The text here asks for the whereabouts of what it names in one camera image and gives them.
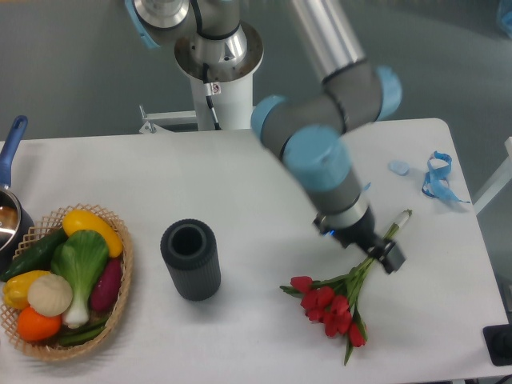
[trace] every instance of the blue joint cap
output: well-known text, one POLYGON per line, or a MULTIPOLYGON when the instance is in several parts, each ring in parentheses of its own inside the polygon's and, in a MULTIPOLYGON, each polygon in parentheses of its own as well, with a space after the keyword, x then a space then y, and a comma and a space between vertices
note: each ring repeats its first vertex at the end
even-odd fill
POLYGON ((499 27, 512 38, 512 7, 498 15, 499 27))
POLYGON ((270 114, 273 108, 286 100, 287 99, 284 96, 273 94, 272 96, 261 100, 256 108, 254 108, 253 114, 250 116, 250 126, 260 141, 262 140, 263 126, 265 125, 266 117, 270 114))
POLYGON ((389 66, 375 68, 381 80, 382 106, 377 120, 383 120, 398 109, 402 101, 402 84, 395 72, 389 66))
POLYGON ((128 10, 128 14, 130 15, 131 22, 134 24, 134 27, 144 42, 146 48, 150 50, 154 48, 160 48, 160 45, 154 42, 151 36, 148 35, 146 28, 144 28, 141 21, 138 19, 137 12, 135 12, 134 8, 134 2, 132 0, 125 0, 125 7, 128 10))
POLYGON ((321 125, 306 126, 294 134, 286 144, 282 162, 310 192, 333 190, 352 167, 339 132, 321 125))

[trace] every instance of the small blue object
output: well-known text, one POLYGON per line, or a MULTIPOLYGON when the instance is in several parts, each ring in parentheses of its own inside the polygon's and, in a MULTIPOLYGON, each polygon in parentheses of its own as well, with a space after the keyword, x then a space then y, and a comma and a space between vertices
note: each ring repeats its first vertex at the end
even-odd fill
POLYGON ((160 45, 154 42, 151 36, 148 35, 146 29, 142 25, 141 21, 138 19, 137 13, 135 12, 134 8, 134 2, 132 0, 125 0, 125 7, 128 10, 128 14, 130 15, 131 22, 134 24, 134 27, 137 30, 142 41, 146 45, 146 48, 150 50, 154 48, 160 48, 160 45))
POLYGON ((338 187, 350 172, 346 144, 330 126, 312 125, 294 134, 284 149, 282 162, 310 192, 338 187))
POLYGON ((377 120, 383 120, 395 112, 402 102, 402 84, 389 66, 378 66, 375 72, 381 80, 382 106, 377 120))
POLYGON ((512 0, 501 0, 496 15, 499 27, 512 38, 512 0))
POLYGON ((250 116, 250 126, 257 138, 262 139, 262 131, 266 117, 277 105, 286 100, 284 96, 273 94, 261 100, 256 108, 254 108, 253 114, 250 116))
POLYGON ((409 173, 409 164, 401 160, 393 160, 387 165, 387 167, 391 172, 395 172, 400 176, 405 176, 409 173))
POLYGON ((441 181, 444 181, 448 184, 448 180, 446 177, 451 172, 451 156, 448 154, 440 154, 435 151, 429 158, 426 163, 429 171, 425 174, 425 180, 423 182, 422 192, 428 196, 429 198, 439 198, 445 201, 454 201, 454 202, 465 202, 455 196, 449 186, 445 186, 441 181), (446 165, 441 168, 434 168, 432 166, 431 160, 435 158, 439 160, 443 160, 446 165))

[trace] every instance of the white table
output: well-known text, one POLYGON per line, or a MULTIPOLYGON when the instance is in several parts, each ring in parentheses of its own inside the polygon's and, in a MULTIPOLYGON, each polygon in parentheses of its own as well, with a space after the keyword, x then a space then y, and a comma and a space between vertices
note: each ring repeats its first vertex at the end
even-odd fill
POLYGON ((507 322, 472 205, 420 192, 434 150, 454 159, 450 185, 469 193, 440 120, 381 122, 346 140, 384 230, 414 210, 398 237, 399 272, 372 270, 361 296, 370 340, 342 364, 344 341, 307 320, 278 288, 295 275, 330 278, 363 259, 319 236, 315 211, 251 132, 25 141, 13 192, 34 218, 78 202, 118 213, 133 235, 135 272, 118 332, 97 353, 46 364, 4 334, 1 383, 404 383, 512 373, 495 367, 482 328, 507 322), (387 169, 408 161, 406 177, 387 169), (222 284, 193 303, 175 290, 159 251, 164 230, 197 218, 215 232, 222 284))

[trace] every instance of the gray floor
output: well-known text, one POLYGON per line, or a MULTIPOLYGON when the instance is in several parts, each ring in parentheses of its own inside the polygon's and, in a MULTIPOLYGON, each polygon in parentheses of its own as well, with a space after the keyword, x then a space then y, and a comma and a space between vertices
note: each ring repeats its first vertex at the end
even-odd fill
MULTIPOLYGON (((254 98, 319 90, 279 0, 242 0, 265 43, 254 98)), ((344 0, 370 60, 391 65, 404 99, 394 118, 445 120, 472 195, 506 158, 512 136, 512 39, 498 0, 344 0)), ((133 134, 146 112, 193 109, 173 48, 148 51, 123 1, 26 0, 0 5, 0 138, 17 114, 26 138, 133 134)), ((512 187, 479 217, 500 281, 512 282, 512 187)))

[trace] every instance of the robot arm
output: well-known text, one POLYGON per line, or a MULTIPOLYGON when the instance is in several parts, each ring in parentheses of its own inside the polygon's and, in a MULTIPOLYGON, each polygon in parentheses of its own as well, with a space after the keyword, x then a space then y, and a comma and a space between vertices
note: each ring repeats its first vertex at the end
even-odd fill
MULTIPOLYGON (((238 1, 134 0, 133 4, 158 43, 194 35, 186 44, 178 40, 175 53, 180 67, 204 82, 208 73, 201 74, 201 69, 210 68, 220 82, 232 82, 261 60, 261 55, 252 58, 247 48, 252 44, 254 51, 261 42, 239 36, 238 1)), ((314 224, 320 233, 332 235, 344 247, 357 244, 391 273, 405 258, 394 242, 374 232, 370 204, 340 137, 393 113, 402 98, 399 80, 388 68, 372 70, 338 0, 286 4, 323 91, 301 104, 270 96, 252 113, 251 126, 307 192, 318 210, 314 224)))
POLYGON ((370 204, 340 136, 393 113, 402 98, 400 82, 388 68, 372 71, 338 1, 287 4, 323 92, 300 105, 271 96, 257 106, 251 125, 307 192, 320 233, 344 247, 357 244, 391 273, 405 258, 374 232, 370 204))

